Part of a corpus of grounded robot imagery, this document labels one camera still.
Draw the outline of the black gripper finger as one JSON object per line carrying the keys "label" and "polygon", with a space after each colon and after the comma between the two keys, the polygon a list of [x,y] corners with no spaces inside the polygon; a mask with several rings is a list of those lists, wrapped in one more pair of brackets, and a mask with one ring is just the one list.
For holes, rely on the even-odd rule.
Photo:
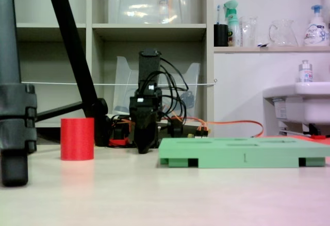
{"label": "black gripper finger", "polygon": [[144,112],[133,111],[132,119],[135,122],[134,142],[137,146],[139,154],[145,154],[149,149],[149,140],[147,136],[147,128],[149,118]]}
{"label": "black gripper finger", "polygon": [[148,116],[146,124],[147,147],[150,149],[156,146],[158,141],[157,114],[152,113],[150,116]]}

